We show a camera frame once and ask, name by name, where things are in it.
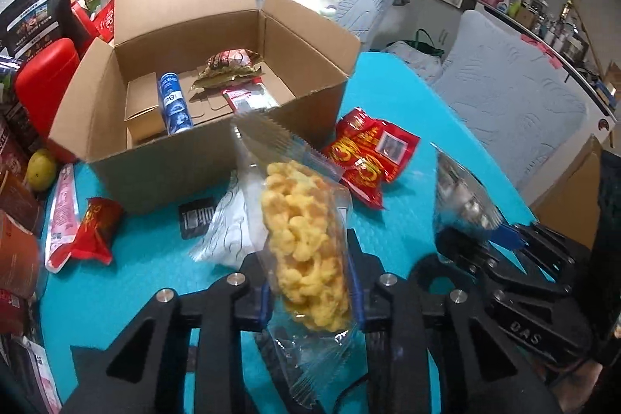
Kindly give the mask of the silver purple snack packet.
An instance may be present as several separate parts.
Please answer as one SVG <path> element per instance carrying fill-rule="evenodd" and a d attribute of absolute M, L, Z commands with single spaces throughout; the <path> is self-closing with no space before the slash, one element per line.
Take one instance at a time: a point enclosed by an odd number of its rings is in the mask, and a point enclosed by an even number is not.
<path fill-rule="evenodd" d="M 455 228 L 467 236 L 488 236 L 503 216 L 473 172 L 434 145 L 437 155 L 434 230 Z"/>

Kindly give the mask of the pink white snack packet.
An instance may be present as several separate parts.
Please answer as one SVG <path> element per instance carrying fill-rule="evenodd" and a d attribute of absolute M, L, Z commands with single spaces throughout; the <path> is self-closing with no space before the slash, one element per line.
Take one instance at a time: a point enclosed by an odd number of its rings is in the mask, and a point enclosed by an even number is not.
<path fill-rule="evenodd" d="M 49 227 L 45 240 L 45 268 L 58 273 L 68 262 L 69 246 L 79 228 L 79 206 L 75 186 L 74 165 L 66 164 L 59 173 L 50 206 Z"/>

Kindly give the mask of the small red snack packet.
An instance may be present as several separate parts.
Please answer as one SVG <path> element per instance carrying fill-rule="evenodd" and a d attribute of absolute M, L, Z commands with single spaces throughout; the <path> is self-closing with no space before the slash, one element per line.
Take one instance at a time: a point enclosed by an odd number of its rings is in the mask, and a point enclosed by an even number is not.
<path fill-rule="evenodd" d="M 112 199 L 91 197 L 75 239 L 65 247 L 66 256 L 110 265 L 111 243 L 122 217 L 122 207 Z"/>

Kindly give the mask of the red white snack bar packet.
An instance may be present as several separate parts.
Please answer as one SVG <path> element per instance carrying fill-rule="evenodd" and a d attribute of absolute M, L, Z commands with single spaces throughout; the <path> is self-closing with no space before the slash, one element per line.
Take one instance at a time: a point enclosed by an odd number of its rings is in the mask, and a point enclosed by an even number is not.
<path fill-rule="evenodd" d="M 268 110 L 278 106 L 278 102 L 269 93 L 260 77 L 226 88 L 222 95 L 234 113 Z"/>

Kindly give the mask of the grey cushioned chair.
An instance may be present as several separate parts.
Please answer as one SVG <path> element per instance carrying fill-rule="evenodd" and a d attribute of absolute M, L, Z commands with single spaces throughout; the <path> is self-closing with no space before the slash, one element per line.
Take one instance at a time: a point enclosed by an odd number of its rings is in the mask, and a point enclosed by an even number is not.
<path fill-rule="evenodd" d="M 444 100 L 513 187 L 524 189 L 586 118 L 586 106 L 550 57 L 476 10 L 430 87 Z"/>

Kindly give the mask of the red yellow snack packet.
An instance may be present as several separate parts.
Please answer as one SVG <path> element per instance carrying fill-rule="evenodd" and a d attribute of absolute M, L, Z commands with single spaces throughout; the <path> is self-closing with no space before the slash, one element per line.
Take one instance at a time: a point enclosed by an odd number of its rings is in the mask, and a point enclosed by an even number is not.
<path fill-rule="evenodd" d="M 323 153 L 343 169 L 341 183 L 371 209 L 383 208 L 383 184 L 392 184 L 408 167 L 420 138 L 356 107 L 336 124 L 335 138 Z"/>

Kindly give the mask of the yellow lemon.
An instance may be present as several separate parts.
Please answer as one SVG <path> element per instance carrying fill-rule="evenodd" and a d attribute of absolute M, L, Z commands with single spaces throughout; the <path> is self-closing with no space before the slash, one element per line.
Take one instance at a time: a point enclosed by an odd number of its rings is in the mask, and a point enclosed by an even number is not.
<path fill-rule="evenodd" d="M 26 169 L 26 182 L 31 190 L 43 192 L 53 185 L 57 164 L 49 149 L 41 148 L 31 155 Z"/>

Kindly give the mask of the gold rectangular box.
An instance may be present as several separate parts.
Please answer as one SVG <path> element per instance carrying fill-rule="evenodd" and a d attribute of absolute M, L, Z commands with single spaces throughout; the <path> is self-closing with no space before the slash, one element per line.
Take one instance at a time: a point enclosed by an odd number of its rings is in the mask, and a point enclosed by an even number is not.
<path fill-rule="evenodd" d="M 155 73 L 145 74 L 127 84 L 124 123 L 132 145 L 148 141 L 165 131 L 157 85 Z"/>

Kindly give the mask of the yellow puffed snack bag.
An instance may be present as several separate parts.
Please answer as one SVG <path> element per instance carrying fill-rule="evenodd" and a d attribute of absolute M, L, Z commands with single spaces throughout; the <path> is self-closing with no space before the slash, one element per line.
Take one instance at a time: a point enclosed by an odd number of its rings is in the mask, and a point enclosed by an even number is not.
<path fill-rule="evenodd" d="M 265 339 L 287 392 L 312 408 L 356 333 L 342 171 L 266 113 L 232 118 L 237 168 L 189 255 L 239 269 L 256 254 L 275 299 Z"/>

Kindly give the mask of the open cardboard box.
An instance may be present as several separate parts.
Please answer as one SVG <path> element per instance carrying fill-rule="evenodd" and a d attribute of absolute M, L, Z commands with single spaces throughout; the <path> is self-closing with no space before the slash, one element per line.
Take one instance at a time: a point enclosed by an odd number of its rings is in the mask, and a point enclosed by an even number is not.
<path fill-rule="evenodd" d="M 192 84 L 207 59 L 244 48 L 261 55 L 272 117 L 312 146 L 323 145 L 354 72 L 359 39 L 291 0 L 115 0 L 114 40 L 82 58 L 49 138 L 95 172 L 129 213 L 145 213 L 203 191 L 234 168 L 232 108 Z M 194 127 L 139 138 L 126 107 L 141 86 L 151 120 L 161 117 L 155 80 L 172 71 Z"/>

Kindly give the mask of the brown gold snack packet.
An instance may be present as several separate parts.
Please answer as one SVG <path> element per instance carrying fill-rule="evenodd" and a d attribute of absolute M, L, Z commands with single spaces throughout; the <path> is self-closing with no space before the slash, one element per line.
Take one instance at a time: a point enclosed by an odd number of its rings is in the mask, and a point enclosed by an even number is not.
<path fill-rule="evenodd" d="M 245 48 L 228 49 L 211 55 L 199 71 L 192 89 L 216 89 L 237 79 L 261 75 L 262 55 Z"/>

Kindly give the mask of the brown box right edge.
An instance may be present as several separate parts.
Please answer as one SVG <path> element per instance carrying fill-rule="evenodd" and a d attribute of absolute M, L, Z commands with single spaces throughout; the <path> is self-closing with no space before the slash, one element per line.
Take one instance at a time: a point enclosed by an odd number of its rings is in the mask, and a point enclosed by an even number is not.
<path fill-rule="evenodd" d="M 601 143 L 591 135 L 572 163 L 532 204 L 544 226 L 592 249 L 599 226 Z"/>

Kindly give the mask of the black snack pouch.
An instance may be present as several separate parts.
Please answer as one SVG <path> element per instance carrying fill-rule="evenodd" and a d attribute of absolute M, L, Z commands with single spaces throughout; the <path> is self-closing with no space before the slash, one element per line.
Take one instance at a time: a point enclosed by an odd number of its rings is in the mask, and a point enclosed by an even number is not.
<path fill-rule="evenodd" d="M 68 36 L 71 16 L 71 0 L 15 0 L 1 12 L 1 48 L 26 62 Z"/>

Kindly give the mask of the blue cylindrical snack tube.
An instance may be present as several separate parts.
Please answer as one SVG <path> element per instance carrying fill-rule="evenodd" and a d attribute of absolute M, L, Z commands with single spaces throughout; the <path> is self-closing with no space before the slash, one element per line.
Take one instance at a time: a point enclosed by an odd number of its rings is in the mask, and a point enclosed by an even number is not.
<path fill-rule="evenodd" d="M 192 129 L 194 123 L 176 73 L 164 73 L 157 80 L 157 92 L 166 133 L 174 135 Z"/>

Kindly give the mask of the red plastic canister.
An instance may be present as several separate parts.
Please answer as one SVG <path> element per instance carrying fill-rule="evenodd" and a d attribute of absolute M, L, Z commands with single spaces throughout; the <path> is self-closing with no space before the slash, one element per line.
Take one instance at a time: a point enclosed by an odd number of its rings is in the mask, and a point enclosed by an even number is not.
<path fill-rule="evenodd" d="M 56 113 L 80 63 L 71 39 L 59 39 L 26 62 L 15 83 L 19 102 L 45 146 L 61 163 L 74 163 L 76 157 L 49 139 Z"/>

